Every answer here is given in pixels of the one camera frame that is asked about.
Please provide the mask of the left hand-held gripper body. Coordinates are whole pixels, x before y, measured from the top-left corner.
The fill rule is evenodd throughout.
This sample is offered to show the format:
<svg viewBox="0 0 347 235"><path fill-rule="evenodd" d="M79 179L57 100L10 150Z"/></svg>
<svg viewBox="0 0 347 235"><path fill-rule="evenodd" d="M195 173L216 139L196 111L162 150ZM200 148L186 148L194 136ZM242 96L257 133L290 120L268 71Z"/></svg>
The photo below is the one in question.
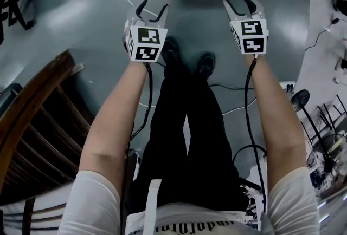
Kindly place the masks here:
<svg viewBox="0 0 347 235"><path fill-rule="evenodd" d="M125 22L124 46L131 62L156 62L168 30L165 19L151 22L138 16L128 16Z"/></svg>

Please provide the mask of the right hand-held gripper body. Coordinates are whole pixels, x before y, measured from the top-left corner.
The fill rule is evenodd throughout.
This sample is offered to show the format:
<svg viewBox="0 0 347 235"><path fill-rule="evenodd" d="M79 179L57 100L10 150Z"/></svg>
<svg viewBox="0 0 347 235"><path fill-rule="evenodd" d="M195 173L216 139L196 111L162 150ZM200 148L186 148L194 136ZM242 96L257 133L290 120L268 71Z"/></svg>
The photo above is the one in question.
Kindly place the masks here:
<svg viewBox="0 0 347 235"><path fill-rule="evenodd" d="M251 17L229 22L233 38L241 54L264 55L267 51L269 31L267 21L262 13L255 13Z"/></svg>

